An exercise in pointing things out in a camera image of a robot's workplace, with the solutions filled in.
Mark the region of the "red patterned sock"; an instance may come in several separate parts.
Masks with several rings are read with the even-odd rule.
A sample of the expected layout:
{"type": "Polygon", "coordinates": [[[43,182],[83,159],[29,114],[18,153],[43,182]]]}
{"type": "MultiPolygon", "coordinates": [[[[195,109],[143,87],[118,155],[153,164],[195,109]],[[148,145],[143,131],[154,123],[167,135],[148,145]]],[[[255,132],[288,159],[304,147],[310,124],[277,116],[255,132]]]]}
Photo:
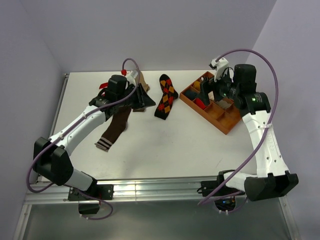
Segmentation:
{"type": "Polygon", "coordinates": [[[194,103],[202,110],[204,110],[207,107],[199,98],[196,98],[194,100],[194,103]]]}

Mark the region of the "navy blue sock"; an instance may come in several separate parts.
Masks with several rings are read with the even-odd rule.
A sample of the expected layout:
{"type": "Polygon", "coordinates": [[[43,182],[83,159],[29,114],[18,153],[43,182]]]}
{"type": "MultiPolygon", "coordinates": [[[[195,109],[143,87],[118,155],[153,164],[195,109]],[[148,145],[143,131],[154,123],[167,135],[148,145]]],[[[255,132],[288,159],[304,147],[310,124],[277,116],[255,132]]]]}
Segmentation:
{"type": "Polygon", "coordinates": [[[192,90],[187,90],[184,95],[191,101],[198,97],[198,93],[192,90]]]}

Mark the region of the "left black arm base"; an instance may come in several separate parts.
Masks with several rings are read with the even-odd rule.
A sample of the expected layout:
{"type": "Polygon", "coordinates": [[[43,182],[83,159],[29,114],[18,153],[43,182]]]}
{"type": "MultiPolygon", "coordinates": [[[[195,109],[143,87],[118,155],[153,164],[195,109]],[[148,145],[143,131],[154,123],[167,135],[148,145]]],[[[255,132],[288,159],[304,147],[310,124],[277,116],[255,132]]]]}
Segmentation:
{"type": "Polygon", "coordinates": [[[114,211],[113,206],[108,202],[113,199],[113,194],[113,184],[98,184],[87,191],[70,187],[67,200],[78,202],[78,212],[82,217],[89,220],[102,220],[110,217],[114,211]],[[94,216],[104,206],[109,207],[109,213],[106,216],[94,216]]]}

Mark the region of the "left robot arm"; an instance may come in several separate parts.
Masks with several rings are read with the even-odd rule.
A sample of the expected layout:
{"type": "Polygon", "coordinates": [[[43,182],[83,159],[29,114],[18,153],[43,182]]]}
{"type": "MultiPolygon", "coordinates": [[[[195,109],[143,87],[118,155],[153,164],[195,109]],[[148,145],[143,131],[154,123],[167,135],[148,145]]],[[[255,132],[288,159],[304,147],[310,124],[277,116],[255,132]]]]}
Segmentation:
{"type": "Polygon", "coordinates": [[[34,143],[32,170],[57,186],[79,189],[86,200],[96,197],[97,181],[75,169],[70,156],[94,129],[102,125],[122,107],[141,109],[155,106],[141,84],[130,83],[122,75],[112,75],[82,113],[67,127],[49,139],[40,137],[34,143]]]}

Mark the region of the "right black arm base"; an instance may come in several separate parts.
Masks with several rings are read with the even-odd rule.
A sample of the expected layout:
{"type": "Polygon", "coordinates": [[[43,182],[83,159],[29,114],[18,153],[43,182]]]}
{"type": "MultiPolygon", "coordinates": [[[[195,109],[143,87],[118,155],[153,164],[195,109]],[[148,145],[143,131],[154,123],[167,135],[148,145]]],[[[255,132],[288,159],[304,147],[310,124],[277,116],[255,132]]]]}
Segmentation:
{"type": "MultiPolygon", "coordinates": [[[[216,180],[204,180],[200,182],[200,188],[197,189],[197,193],[201,194],[203,197],[208,196],[212,191],[214,191],[223,181],[225,180],[223,173],[220,172],[216,177],[216,180]]],[[[213,197],[216,199],[214,201],[215,207],[221,212],[230,212],[236,209],[236,196],[243,196],[245,193],[236,189],[223,186],[219,189],[213,197]]]]}

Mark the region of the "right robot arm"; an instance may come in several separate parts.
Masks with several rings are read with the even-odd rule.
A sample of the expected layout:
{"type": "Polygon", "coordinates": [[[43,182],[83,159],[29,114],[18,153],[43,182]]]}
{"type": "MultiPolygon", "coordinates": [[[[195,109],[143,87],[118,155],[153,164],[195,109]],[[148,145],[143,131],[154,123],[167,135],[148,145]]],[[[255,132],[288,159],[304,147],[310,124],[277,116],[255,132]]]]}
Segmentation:
{"type": "Polygon", "coordinates": [[[267,95],[256,90],[255,66],[237,64],[233,76],[228,63],[214,61],[210,67],[216,73],[200,84],[200,96],[205,104],[210,92],[215,100],[233,101],[250,135],[253,152],[237,169],[220,172],[216,188],[200,204],[207,203],[218,192],[227,195],[233,189],[245,193],[252,202],[284,197],[299,183],[299,178],[289,171],[280,152],[272,125],[274,109],[267,95]]]}

